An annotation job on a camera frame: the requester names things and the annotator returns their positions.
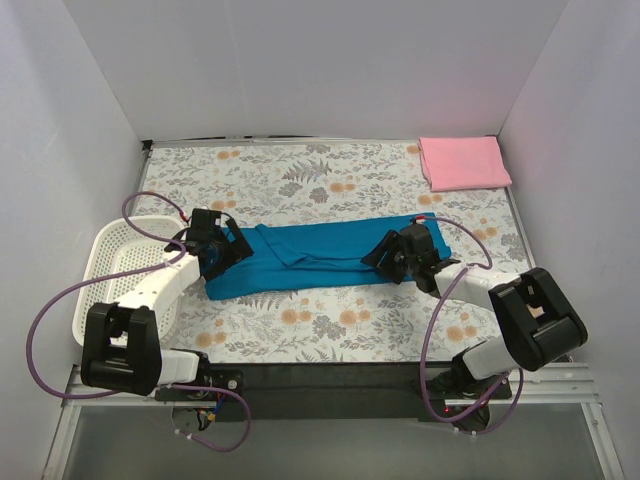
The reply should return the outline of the teal blue t shirt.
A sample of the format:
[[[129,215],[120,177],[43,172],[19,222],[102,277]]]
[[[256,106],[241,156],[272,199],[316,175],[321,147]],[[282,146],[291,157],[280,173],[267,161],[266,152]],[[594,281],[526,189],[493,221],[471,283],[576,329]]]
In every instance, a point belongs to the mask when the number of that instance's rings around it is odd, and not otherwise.
[[[337,223],[243,228],[254,254],[205,282],[212,301],[268,292],[387,283],[361,259],[410,215]]]

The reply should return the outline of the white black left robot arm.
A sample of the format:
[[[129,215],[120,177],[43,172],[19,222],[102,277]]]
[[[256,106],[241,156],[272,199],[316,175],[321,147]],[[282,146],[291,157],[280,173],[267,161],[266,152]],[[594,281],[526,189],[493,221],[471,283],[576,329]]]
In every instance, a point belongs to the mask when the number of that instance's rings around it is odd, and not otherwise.
[[[207,356],[163,349],[158,322],[196,281],[215,279],[253,254],[233,217],[195,209],[190,225],[167,241],[158,269],[116,300],[88,309],[82,383],[144,396],[178,385],[190,399],[205,398],[213,386]]]

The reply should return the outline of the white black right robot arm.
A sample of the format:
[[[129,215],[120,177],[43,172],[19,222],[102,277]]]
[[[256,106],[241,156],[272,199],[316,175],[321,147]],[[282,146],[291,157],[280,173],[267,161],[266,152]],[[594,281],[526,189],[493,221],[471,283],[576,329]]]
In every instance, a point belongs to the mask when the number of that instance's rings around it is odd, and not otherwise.
[[[503,273],[466,266],[439,253],[428,223],[388,231],[361,262],[396,284],[409,278],[433,297],[494,313],[500,336],[452,360],[450,377],[460,395],[475,397],[490,377],[516,368],[537,371],[586,343],[586,326],[547,270]]]

